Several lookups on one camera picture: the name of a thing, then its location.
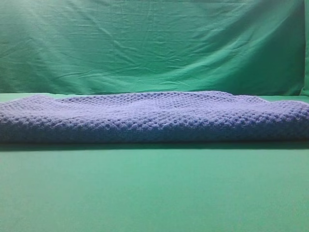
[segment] knitted blanket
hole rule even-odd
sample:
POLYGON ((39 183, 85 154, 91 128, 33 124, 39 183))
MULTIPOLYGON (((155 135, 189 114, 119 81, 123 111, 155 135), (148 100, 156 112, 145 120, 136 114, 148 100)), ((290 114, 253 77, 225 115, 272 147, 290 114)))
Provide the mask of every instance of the knitted blanket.
POLYGON ((309 139, 309 104, 218 91, 0 103, 0 142, 111 143, 309 139))

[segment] blanket fold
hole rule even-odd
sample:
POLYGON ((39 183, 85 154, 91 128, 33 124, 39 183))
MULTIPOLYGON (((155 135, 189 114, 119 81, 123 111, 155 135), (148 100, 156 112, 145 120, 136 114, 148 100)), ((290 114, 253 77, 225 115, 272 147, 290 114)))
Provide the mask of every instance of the blanket fold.
POLYGON ((309 139, 309 104, 218 91, 0 103, 0 142, 112 143, 309 139))

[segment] crochet blanket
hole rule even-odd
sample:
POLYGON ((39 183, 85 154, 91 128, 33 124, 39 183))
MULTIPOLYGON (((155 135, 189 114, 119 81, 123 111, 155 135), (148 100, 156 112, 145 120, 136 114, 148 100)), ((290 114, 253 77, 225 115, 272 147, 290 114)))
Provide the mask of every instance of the crochet blanket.
POLYGON ((218 91, 0 103, 0 142, 111 143, 309 139, 309 104, 218 91))

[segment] blanket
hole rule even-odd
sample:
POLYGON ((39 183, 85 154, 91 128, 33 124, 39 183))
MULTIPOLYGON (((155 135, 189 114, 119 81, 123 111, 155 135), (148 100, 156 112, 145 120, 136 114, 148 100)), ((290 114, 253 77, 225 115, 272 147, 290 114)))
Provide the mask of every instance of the blanket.
POLYGON ((0 142, 113 143, 309 139, 309 104, 219 91, 0 103, 0 142))

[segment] green fabric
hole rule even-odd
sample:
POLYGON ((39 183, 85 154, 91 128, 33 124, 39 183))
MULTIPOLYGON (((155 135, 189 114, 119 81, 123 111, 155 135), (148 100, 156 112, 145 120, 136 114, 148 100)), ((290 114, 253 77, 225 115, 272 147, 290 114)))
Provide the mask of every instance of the green fabric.
POLYGON ((0 146, 2 232, 306 232, 309 144, 0 146))
POLYGON ((302 94, 309 96, 309 0, 305 0, 305 17, 306 17, 306 70, 305 70, 305 87, 302 94))
POLYGON ((0 92, 298 95, 303 0, 1 0, 0 92))

